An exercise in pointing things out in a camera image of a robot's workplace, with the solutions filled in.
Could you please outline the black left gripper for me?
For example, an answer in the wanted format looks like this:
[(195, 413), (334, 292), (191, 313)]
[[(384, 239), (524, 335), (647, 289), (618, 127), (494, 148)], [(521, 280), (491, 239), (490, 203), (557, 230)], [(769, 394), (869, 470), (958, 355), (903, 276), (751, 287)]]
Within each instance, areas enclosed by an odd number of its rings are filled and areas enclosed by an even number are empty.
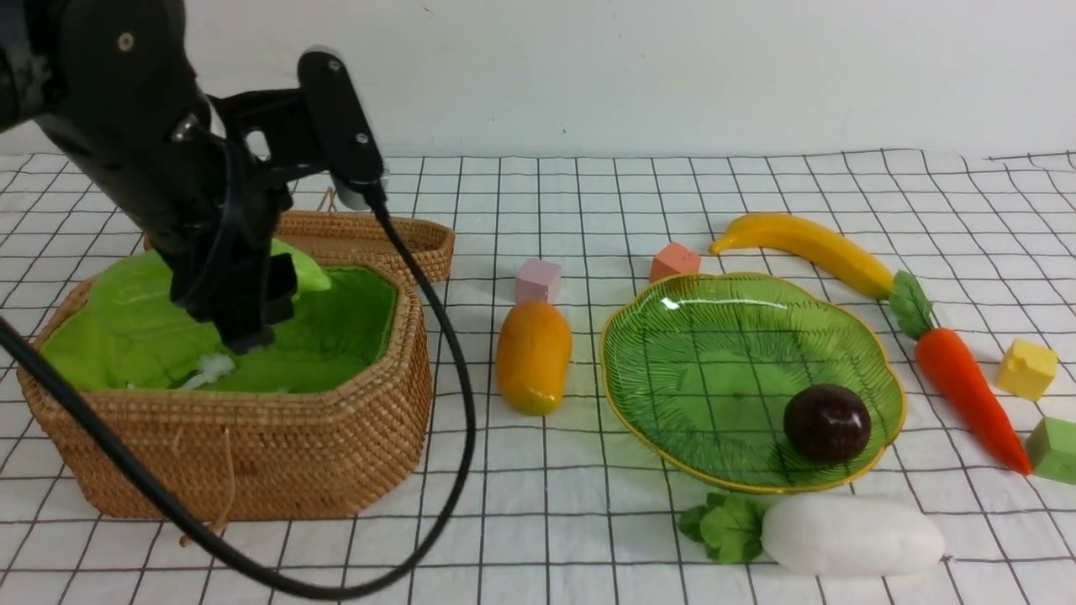
[(183, 244), (147, 236), (171, 271), (171, 302), (193, 321), (211, 325), (232, 353), (274, 344), (274, 326), (293, 316), (299, 287), (295, 261), (272, 248), (277, 226), (292, 206), (286, 187), (240, 187), (231, 181), (218, 217), (182, 229)]

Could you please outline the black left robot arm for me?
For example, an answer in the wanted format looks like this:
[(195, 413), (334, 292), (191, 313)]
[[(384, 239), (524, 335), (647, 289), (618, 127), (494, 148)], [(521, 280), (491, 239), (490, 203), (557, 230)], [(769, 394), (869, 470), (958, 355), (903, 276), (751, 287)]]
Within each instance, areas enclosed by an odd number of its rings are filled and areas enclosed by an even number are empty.
[(285, 210), (185, 47), (181, 1), (4, 1), (3, 131), (34, 123), (150, 238), (170, 302), (236, 354), (272, 344), (297, 279), (272, 253)]

